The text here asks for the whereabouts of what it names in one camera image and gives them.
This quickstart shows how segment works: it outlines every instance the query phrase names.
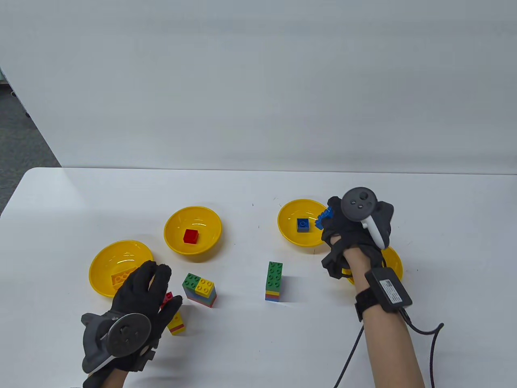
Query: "yellow bowl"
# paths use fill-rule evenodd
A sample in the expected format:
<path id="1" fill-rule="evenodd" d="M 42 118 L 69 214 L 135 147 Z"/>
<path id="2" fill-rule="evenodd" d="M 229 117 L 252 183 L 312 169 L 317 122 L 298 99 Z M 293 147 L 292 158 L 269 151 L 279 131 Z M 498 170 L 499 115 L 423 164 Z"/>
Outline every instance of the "yellow bowl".
<path id="1" fill-rule="evenodd" d="M 126 240 L 108 245 L 90 265 L 90 284 L 99 294 L 114 297 L 128 275 L 148 260 L 153 260 L 153 254 L 139 241 Z"/>
<path id="2" fill-rule="evenodd" d="M 325 211 L 319 202 L 297 199 L 284 205 L 278 213 L 278 229 L 286 239 L 300 247 L 315 247 L 323 243 L 322 231 L 314 224 Z M 297 218 L 309 219 L 309 231 L 298 233 Z"/>
<path id="3" fill-rule="evenodd" d="M 395 252 L 393 248 L 387 247 L 383 250 L 383 257 L 384 260 L 386 260 L 386 266 L 393 268 L 399 280 L 402 281 L 402 278 L 404 277 L 404 266 L 402 265 L 402 260 L 400 260 L 398 253 Z M 345 275 L 352 274 L 350 270 L 342 270 L 342 273 Z M 347 279 L 350 283 L 355 284 L 353 278 L 348 277 Z"/>
<path id="4" fill-rule="evenodd" d="M 183 242 L 187 229 L 199 232 L 196 244 Z M 176 253 L 193 256 L 212 248 L 221 238 L 222 232 L 223 224 L 216 212 L 207 207 L 191 206 L 177 211 L 169 218 L 163 228 L 163 238 Z"/>

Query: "yellow lego brick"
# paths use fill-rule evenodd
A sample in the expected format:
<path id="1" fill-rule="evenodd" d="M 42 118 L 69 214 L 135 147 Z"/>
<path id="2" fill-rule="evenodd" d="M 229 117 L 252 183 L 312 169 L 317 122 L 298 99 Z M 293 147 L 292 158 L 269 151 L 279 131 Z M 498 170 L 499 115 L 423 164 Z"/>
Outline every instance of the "yellow lego brick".
<path id="1" fill-rule="evenodd" d="M 183 319 L 181 319 L 181 314 L 179 311 L 176 313 L 176 315 L 173 317 L 172 321 L 169 322 L 167 325 L 167 329 L 172 330 L 175 327 L 183 325 Z"/>
<path id="2" fill-rule="evenodd" d="M 179 329 L 177 330 L 170 330 L 171 334 L 172 335 L 178 335 L 179 333 L 183 333 L 187 328 L 185 326 L 181 326 Z"/>
<path id="3" fill-rule="evenodd" d="M 212 291 L 214 290 L 214 283 L 212 283 L 210 280 L 201 279 L 199 283 L 197 284 L 197 287 L 195 288 L 196 294 L 199 296 L 208 298 L 210 297 L 210 294 L 212 294 Z"/>
<path id="4" fill-rule="evenodd" d="M 118 290 L 120 287 L 122 287 L 128 276 L 134 270 L 136 270 L 136 267 L 111 275 L 111 285 L 113 286 L 113 288 L 115 290 Z"/>

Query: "green lego brick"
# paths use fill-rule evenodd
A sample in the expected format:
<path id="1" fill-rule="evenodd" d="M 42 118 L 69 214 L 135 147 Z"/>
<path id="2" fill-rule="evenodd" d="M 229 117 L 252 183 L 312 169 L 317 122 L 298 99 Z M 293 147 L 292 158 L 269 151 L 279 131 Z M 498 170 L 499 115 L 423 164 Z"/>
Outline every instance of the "green lego brick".
<path id="1" fill-rule="evenodd" d="M 197 287 L 197 284 L 201 278 L 199 276 L 195 276 L 192 274 L 188 274 L 185 280 L 183 281 L 183 288 L 192 290 L 195 292 L 195 288 Z"/>
<path id="2" fill-rule="evenodd" d="M 280 292 L 282 285 L 282 263 L 269 262 L 267 272 L 266 291 Z"/>

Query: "wrist strap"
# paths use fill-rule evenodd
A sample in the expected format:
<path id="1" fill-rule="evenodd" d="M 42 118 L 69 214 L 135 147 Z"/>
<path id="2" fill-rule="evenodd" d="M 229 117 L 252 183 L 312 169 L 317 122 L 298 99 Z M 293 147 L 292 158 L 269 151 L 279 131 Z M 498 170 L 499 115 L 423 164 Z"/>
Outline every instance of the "wrist strap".
<path id="1" fill-rule="evenodd" d="M 373 307 L 375 305 L 378 305 L 379 301 L 375 297 L 375 294 L 373 293 L 371 288 L 367 288 L 364 291 L 359 292 L 356 295 L 356 311 L 357 311 L 357 317 L 359 318 L 359 322 L 362 321 L 362 314 L 369 309 L 370 307 Z"/>

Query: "forearm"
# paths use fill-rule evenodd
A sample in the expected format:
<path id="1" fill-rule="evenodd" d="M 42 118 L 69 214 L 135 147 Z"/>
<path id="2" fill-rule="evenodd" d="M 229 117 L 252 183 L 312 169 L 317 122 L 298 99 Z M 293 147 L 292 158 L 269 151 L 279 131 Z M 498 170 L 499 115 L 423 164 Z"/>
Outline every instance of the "forearm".
<path id="1" fill-rule="evenodd" d="M 124 370 L 115 369 L 110 373 L 108 378 L 104 381 L 101 388 L 122 388 L 128 372 Z"/>
<path id="2" fill-rule="evenodd" d="M 364 274 L 370 260 L 359 248 L 345 251 L 357 293 L 369 284 Z M 364 333 L 376 388 L 424 388 L 413 343 L 400 314 L 385 312 L 380 305 L 363 313 Z"/>

